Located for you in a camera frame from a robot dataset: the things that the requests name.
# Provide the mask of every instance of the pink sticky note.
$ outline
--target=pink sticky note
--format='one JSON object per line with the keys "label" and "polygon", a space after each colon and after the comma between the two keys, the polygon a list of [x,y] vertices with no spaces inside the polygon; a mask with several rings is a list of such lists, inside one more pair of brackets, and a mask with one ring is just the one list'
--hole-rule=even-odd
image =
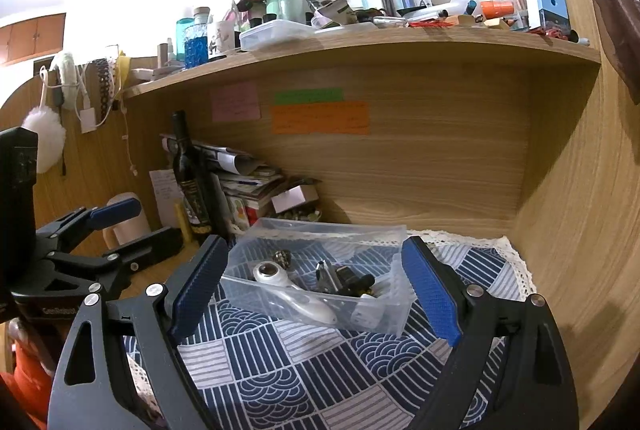
{"label": "pink sticky note", "polygon": [[213,121],[247,121],[260,119],[260,102],[254,83],[243,82],[211,90]]}

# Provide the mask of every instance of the paper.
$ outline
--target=paper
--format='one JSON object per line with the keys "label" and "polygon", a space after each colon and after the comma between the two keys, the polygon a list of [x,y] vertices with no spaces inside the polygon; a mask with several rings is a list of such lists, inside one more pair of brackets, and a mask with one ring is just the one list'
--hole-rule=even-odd
{"label": "paper", "polygon": [[254,83],[245,82],[214,87],[211,90],[213,121],[247,121],[260,119],[260,101]]}
{"label": "paper", "polygon": [[323,87],[318,89],[291,89],[276,93],[274,105],[313,104],[317,102],[342,102],[340,87]]}
{"label": "paper", "polygon": [[180,228],[175,216],[174,203],[176,199],[182,200],[182,191],[175,181],[173,170],[149,171],[151,184],[156,195],[160,222],[164,227]]}
{"label": "paper", "polygon": [[367,102],[323,102],[271,107],[273,134],[369,134]]}
{"label": "paper", "polygon": [[[160,136],[162,137],[164,151],[174,155],[177,154],[178,143],[175,141],[175,134],[160,134]],[[222,169],[234,174],[247,175],[260,166],[259,160],[241,150],[215,147],[202,141],[193,141],[192,143],[196,149],[203,153],[209,170]]]}

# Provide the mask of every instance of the blue bottle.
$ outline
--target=blue bottle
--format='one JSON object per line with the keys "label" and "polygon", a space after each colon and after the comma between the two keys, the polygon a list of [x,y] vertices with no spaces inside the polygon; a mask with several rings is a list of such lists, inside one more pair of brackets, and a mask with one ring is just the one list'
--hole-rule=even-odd
{"label": "blue bottle", "polygon": [[194,10],[193,24],[184,32],[184,66],[188,69],[209,61],[207,43],[207,21],[209,8],[203,6]]}
{"label": "blue bottle", "polygon": [[187,28],[193,24],[191,10],[187,13],[185,10],[184,17],[175,23],[175,57],[184,61],[184,34]]}

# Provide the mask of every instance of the white cup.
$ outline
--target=white cup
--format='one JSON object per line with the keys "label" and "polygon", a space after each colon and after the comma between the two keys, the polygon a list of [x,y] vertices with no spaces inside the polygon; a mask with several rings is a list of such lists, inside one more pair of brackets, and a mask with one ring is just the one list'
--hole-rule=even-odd
{"label": "white cup", "polygon": [[[119,203],[125,199],[140,199],[133,192],[124,192],[118,194],[107,201],[107,205],[113,205]],[[146,220],[145,210],[142,209],[137,217],[127,219],[117,225],[113,225],[109,228],[105,228],[102,231],[104,242],[107,243],[107,247],[111,250],[121,245],[135,241],[140,237],[149,235],[151,228],[149,227],[149,221]]]}

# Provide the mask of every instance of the green sticky note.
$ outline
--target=green sticky note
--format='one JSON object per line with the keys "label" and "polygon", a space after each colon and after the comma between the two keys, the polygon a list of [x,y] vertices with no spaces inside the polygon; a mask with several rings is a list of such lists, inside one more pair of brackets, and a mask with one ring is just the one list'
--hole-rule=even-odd
{"label": "green sticky note", "polygon": [[275,94],[274,105],[315,104],[318,102],[342,102],[340,87],[318,89],[290,89]]}

